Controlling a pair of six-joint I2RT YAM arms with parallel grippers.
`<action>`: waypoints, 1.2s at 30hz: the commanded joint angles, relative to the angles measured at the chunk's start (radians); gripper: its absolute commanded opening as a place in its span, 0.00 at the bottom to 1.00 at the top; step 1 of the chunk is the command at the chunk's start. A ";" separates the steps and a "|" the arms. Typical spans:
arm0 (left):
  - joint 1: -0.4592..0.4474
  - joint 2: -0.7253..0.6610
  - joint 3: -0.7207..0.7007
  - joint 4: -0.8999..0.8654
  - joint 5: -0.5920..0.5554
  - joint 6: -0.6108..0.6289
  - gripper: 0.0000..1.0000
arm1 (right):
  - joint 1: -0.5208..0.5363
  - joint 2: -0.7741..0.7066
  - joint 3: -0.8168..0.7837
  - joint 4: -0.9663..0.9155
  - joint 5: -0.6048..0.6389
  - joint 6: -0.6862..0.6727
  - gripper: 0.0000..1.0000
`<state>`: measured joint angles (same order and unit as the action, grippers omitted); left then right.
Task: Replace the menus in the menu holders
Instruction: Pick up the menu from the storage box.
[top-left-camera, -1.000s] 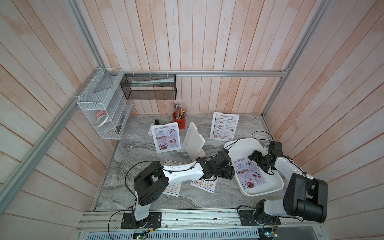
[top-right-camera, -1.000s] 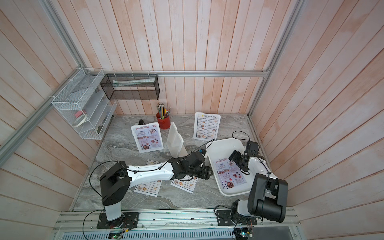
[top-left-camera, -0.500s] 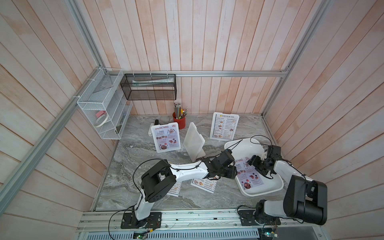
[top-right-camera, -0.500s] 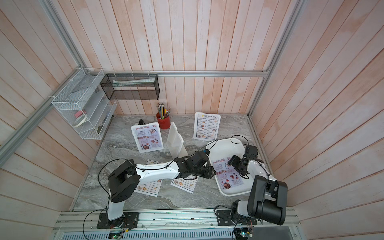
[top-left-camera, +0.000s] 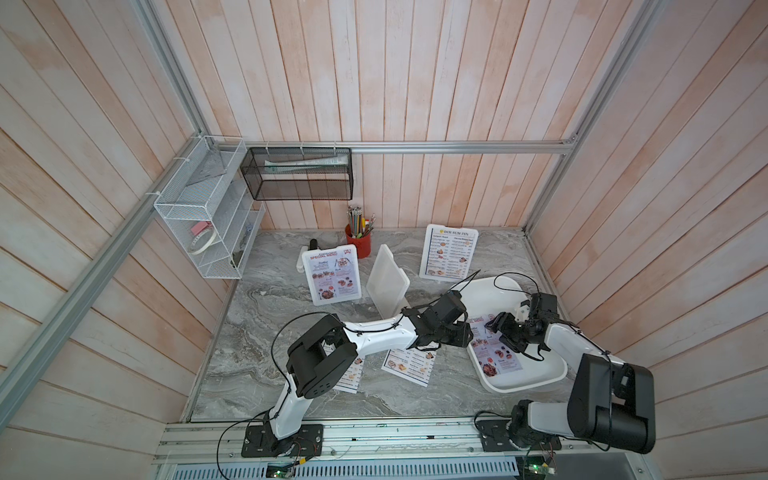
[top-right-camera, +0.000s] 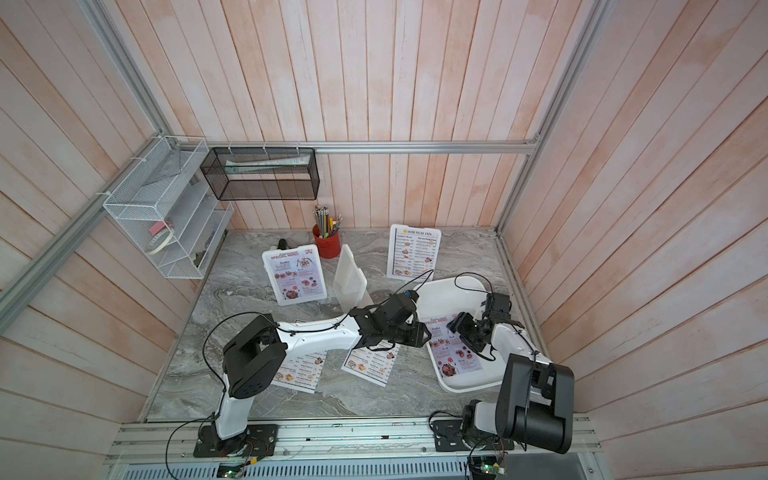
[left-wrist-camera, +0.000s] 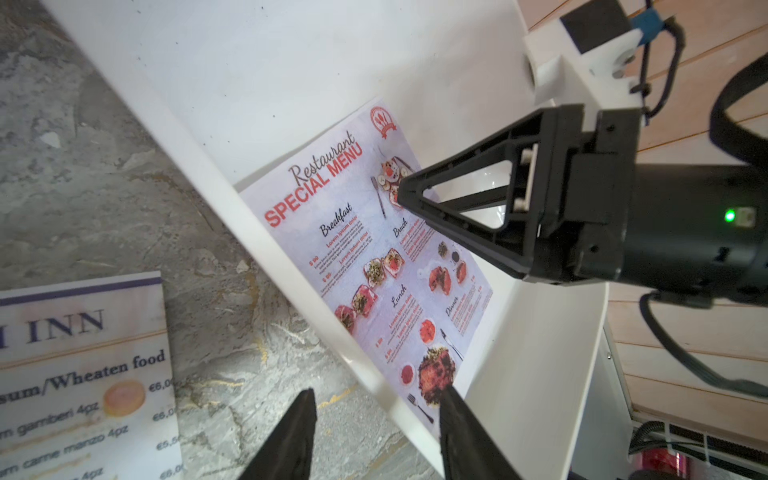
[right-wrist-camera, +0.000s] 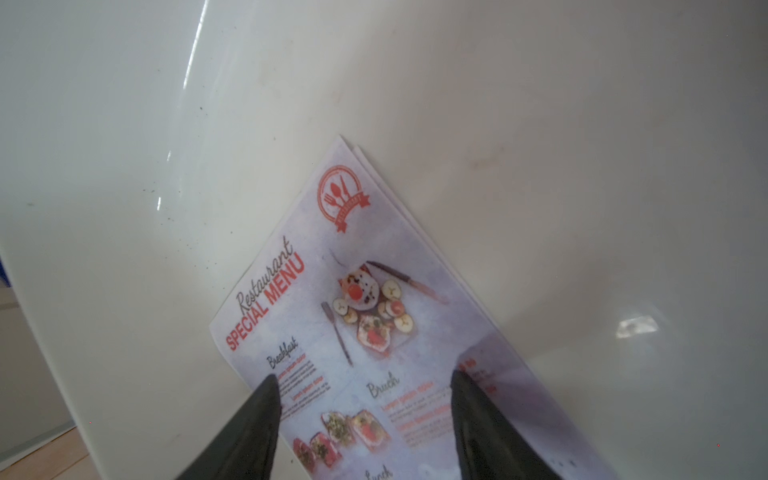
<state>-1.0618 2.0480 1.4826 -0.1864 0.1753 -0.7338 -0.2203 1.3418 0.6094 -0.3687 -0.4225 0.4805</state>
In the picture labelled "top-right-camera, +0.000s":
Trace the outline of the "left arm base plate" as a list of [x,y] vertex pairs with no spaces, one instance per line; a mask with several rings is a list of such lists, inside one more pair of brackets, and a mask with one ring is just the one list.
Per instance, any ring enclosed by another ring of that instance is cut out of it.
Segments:
[[193,457],[261,460],[274,454],[278,429],[277,424],[249,424],[243,433],[222,440],[213,424],[205,424],[198,432]]

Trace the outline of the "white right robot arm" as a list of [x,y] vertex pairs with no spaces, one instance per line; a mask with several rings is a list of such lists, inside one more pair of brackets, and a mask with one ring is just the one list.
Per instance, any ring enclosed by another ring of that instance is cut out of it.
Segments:
[[464,407],[461,435],[466,444],[516,442],[558,454],[573,437],[572,370],[534,346],[524,326],[511,318],[506,294],[486,294],[482,315],[460,313],[448,324],[478,359],[501,363],[504,372],[494,402],[473,400]]

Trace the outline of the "Dim Sum Inn menu front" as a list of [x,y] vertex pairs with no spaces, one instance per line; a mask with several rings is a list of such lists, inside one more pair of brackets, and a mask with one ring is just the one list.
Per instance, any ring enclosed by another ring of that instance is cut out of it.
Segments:
[[393,371],[400,346],[394,345],[390,349],[384,349],[381,345],[380,348],[381,351],[372,351],[367,347],[350,350],[341,370],[379,387],[385,387]]

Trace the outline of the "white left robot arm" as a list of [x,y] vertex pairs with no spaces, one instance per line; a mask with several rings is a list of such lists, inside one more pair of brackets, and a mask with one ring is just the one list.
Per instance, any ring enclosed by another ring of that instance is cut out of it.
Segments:
[[423,347],[431,333],[418,317],[418,299],[416,291],[406,290],[380,303],[353,307],[337,318],[295,325],[253,312],[252,321],[223,347],[224,393],[213,421],[216,441],[244,437],[253,398],[269,386],[290,356],[359,348],[379,351],[381,342]]

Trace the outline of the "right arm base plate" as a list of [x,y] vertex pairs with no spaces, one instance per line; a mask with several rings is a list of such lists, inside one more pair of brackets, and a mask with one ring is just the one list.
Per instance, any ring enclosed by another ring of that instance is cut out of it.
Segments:
[[500,437],[465,426],[458,418],[434,418],[429,421],[429,427],[438,452],[502,451]]

